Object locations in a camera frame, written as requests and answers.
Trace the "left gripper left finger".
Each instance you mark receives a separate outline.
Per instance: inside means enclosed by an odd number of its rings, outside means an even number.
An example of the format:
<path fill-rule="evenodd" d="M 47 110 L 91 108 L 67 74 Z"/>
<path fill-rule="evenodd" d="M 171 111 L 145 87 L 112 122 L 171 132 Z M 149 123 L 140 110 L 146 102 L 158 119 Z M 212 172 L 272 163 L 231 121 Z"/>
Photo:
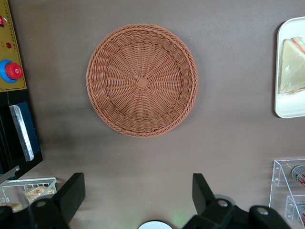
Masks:
<path fill-rule="evenodd" d="M 30 205 L 31 228 L 68 229 L 84 199 L 84 174 L 75 173 L 51 198 L 40 198 Z"/>

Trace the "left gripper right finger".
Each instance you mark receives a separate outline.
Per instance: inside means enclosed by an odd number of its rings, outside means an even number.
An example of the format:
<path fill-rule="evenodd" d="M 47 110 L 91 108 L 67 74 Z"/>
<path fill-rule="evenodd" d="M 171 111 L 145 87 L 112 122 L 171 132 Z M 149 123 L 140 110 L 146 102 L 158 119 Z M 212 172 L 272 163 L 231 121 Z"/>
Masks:
<path fill-rule="evenodd" d="M 184 225 L 185 229 L 228 228 L 234 206 L 225 198 L 216 198 L 202 174 L 193 174 L 192 198 L 197 214 Z"/>

